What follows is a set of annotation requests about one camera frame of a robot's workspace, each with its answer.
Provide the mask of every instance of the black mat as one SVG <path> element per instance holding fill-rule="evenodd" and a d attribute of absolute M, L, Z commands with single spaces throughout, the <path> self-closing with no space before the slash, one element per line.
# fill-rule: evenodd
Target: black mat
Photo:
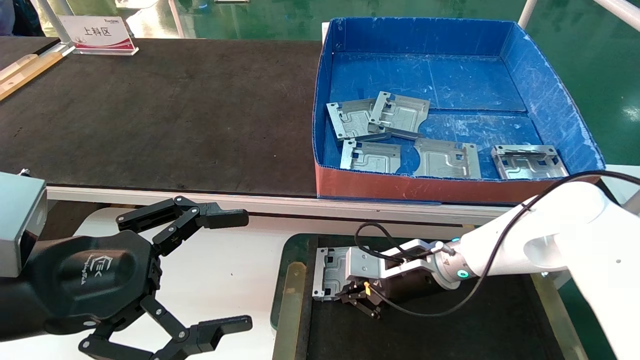
<path fill-rule="evenodd" d="M 319 247 L 352 240 L 320 236 Z M 423 313 L 449 309 L 467 296 L 459 289 L 403 304 Z M 418 318 L 384 307 L 372 320 L 353 306 L 313 302 L 307 360 L 563 359 L 528 275 L 490 277 L 477 296 L 443 318 Z"/>
<path fill-rule="evenodd" d="M 320 42 L 136 39 L 70 55 L 0 106 L 0 171 L 50 184 L 316 196 Z"/>
<path fill-rule="evenodd" d="M 58 38 L 0 37 L 0 70 L 25 55 L 40 54 L 42 48 L 58 42 Z"/>

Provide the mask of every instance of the black cable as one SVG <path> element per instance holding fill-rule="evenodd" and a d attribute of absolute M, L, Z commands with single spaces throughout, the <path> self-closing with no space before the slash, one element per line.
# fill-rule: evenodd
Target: black cable
<path fill-rule="evenodd" d="M 389 256 L 389 255 L 384 255 L 378 251 L 374 251 L 374 250 L 369 250 L 366 247 L 362 246 L 362 244 L 360 243 L 360 230 L 364 229 L 367 226 L 373 226 L 373 227 L 377 227 L 378 229 L 380 229 L 380 231 L 382 231 L 382 233 L 387 237 L 387 240 L 389 241 L 389 243 L 395 247 L 396 249 L 398 249 L 398 251 L 405 256 L 405 258 L 398 258 L 398 257 L 394 257 L 394 256 Z M 391 234 L 389 234 L 389 232 L 380 224 L 378 224 L 377 222 L 366 222 L 362 225 L 360 225 L 360 227 L 358 228 L 358 230 L 356 230 L 355 235 L 353 236 L 353 241 L 356 243 L 356 245 L 358 246 L 358 249 L 366 252 L 367 254 L 374 256 L 376 258 L 379 259 L 384 259 L 384 260 L 388 260 L 388 261 L 393 261 L 395 263 L 404 263 L 405 261 L 411 261 L 411 260 L 415 260 L 418 259 L 422 256 L 428 255 L 431 252 L 427 251 L 427 252 L 423 252 L 422 254 L 417 254 L 417 255 L 413 255 L 410 252 L 408 252 L 407 250 L 404 250 L 403 248 L 400 247 L 400 244 L 398 244 L 398 242 L 396 242 L 396 240 L 393 238 L 393 236 L 391 236 Z"/>
<path fill-rule="evenodd" d="M 511 219 L 511 221 L 509 221 L 507 226 L 502 231 L 502 234 L 500 234 L 500 236 L 498 237 L 498 241 L 495 243 L 495 246 L 493 247 L 493 250 L 491 251 L 491 255 L 489 256 L 489 259 L 487 261 L 486 267 L 484 268 L 482 274 L 480 275 L 480 278 L 478 278 L 478 281 L 476 282 L 476 285 L 471 289 L 471 291 L 469 292 L 467 297 L 465 297 L 461 302 L 459 302 L 454 307 L 452 307 L 452 308 L 450 308 L 448 310 L 442 311 L 441 313 L 434 313 L 434 314 L 416 313 L 416 312 L 407 310 L 407 309 L 405 309 L 405 308 L 403 308 L 401 306 L 398 306 L 397 304 L 393 303 L 391 300 L 389 300 L 384 295 L 382 295 L 380 293 L 380 291 L 378 291 L 378 289 L 374 288 L 373 286 L 370 285 L 369 288 L 377 296 L 379 296 L 382 299 L 382 301 L 386 302 L 387 304 L 389 304 L 394 309 L 402 311 L 403 313 L 406 313 L 406 314 L 409 314 L 409 315 L 413 315 L 413 316 L 419 316 L 419 317 L 423 317 L 423 318 L 436 318 L 436 317 L 440 317 L 440 316 L 449 315 L 449 314 L 453 313 L 454 311 L 458 310 L 459 308 L 463 307 L 476 294 L 476 292 L 478 291 L 478 288 L 480 288 L 480 284 L 483 283 L 484 278 L 489 273 L 489 269 L 493 265 L 493 260 L 495 259 L 496 255 L 498 254 L 498 250 L 500 249 L 500 245 L 502 245 L 502 242 L 506 238 L 507 234 L 509 233 L 511 228 L 518 222 L 518 220 L 522 217 L 522 215 L 524 215 L 526 212 L 530 211 L 530 209 L 531 209 L 531 207 L 533 205 L 535 205 L 543 197 L 547 196 L 551 191 L 555 190 L 558 186 L 561 186 L 562 184 L 570 183 L 572 181 L 576 181 L 578 179 L 583 179 L 585 177 L 593 177 L 593 176 L 613 177 L 613 178 L 620 179 L 620 180 L 625 180 L 625 181 L 628 181 L 630 183 L 634 183 L 634 184 L 640 186 L 640 179 L 639 178 L 631 176 L 631 175 L 622 174 L 622 173 L 619 173 L 619 172 L 608 171 L 608 170 L 592 170 L 592 171 L 579 172 L 578 174 L 569 175 L 569 176 L 564 177 L 564 178 L 556 181 L 555 183 L 551 184 L 548 188 L 546 188 L 544 191 L 542 191 L 540 194 L 538 194 L 538 196 L 533 198 L 528 204 L 523 205 L 522 209 L 516 214 L 516 216 L 514 216 Z"/>

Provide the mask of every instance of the blue box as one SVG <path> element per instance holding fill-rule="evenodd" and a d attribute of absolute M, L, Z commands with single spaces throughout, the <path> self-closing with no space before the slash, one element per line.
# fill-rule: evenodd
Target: blue box
<path fill-rule="evenodd" d="M 431 101 L 419 128 L 427 138 L 475 143 L 480 180 L 413 177 L 419 157 L 400 144 L 396 174 L 342 170 L 328 102 L 380 91 Z M 313 145 L 319 197 L 442 202 L 520 202 L 547 180 L 501 180 L 497 144 L 553 145 L 570 174 L 604 169 L 600 149 L 573 99 L 529 35 L 511 21 L 338 18 L 320 57 Z"/>

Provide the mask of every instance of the robotic arm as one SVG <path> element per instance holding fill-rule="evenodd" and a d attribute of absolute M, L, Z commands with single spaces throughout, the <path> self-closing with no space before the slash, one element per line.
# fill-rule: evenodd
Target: robotic arm
<path fill-rule="evenodd" d="M 1 228 L 0 341 L 95 329 L 78 346 L 94 359 L 183 360 L 215 350 L 223 335 L 252 328 L 246 315 L 185 327 L 155 299 L 161 256 L 201 227 L 246 226 L 245 210 L 178 196 L 118 217 L 120 232 L 113 236 L 36 241 L 46 219 L 44 182 L 0 173 L 0 183 L 5 204 L 13 204 L 6 201 L 11 196 L 22 200 L 0 214 L 3 225 L 13 224 Z M 169 222 L 153 243 L 138 235 Z M 151 353 L 109 342 L 143 313 L 172 337 L 164 348 Z"/>
<path fill-rule="evenodd" d="M 402 301 L 454 290 L 461 281 L 481 275 L 487 266 L 487 275 L 568 269 L 614 353 L 620 359 L 636 358 L 635 332 L 629 327 L 640 322 L 636 306 L 640 286 L 634 281 L 640 218 L 584 182 L 562 184 L 529 208 L 532 199 L 448 243 L 418 239 L 404 243 L 400 247 L 406 252 L 428 255 L 400 264 L 351 247 L 345 274 L 351 282 L 339 298 L 377 318 L 382 303 L 379 295 Z M 527 211 L 511 227 L 489 263 L 500 235 L 523 207 Z M 382 254 L 402 256 L 395 248 Z"/>

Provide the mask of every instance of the metal bracket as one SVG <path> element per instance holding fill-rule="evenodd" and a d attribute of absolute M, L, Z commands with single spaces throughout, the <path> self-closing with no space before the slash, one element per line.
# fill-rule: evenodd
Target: metal bracket
<path fill-rule="evenodd" d="M 396 136 L 424 138 L 418 132 L 427 119 L 430 102 L 380 92 L 376 99 L 330 102 L 326 105 L 338 141 L 380 141 Z"/>
<path fill-rule="evenodd" d="M 427 119 L 429 105 L 428 100 L 380 92 L 369 117 L 369 132 L 390 131 L 394 136 L 409 140 L 424 138 L 418 128 Z"/>
<path fill-rule="evenodd" d="M 338 293 L 350 283 L 345 277 L 346 256 L 350 247 L 321 247 L 316 250 L 313 298 L 336 301 Z"/>
<path fill-rule="evenodd" d="M 326 105 L 335 136 L 338 141 L 348 138 L 361 139 L 369 135 L 367 128 L 372 110 L 376 104 L 375 99 L 365 99 L 345 102 L 331 102 Z"/>
<path fill-rule="evenodd" d="M 546 179 L 569 173 L 551 145 L 496 145 L 491 151 L 502 179 Z"/>
<path fill-rule="evenodd" d="M 414 176 L 459 177 L 480 179 L 480 161 L 477 146 L 473 143 L 446 142 L 432 139 L 416 139 L 413 146 L 420 156 L 420 165 Z"/>
<path fill-rule="evenodd" d="M 400 168 L 400 145 L 346 140 L 340 168 L 393 174 Z"/>

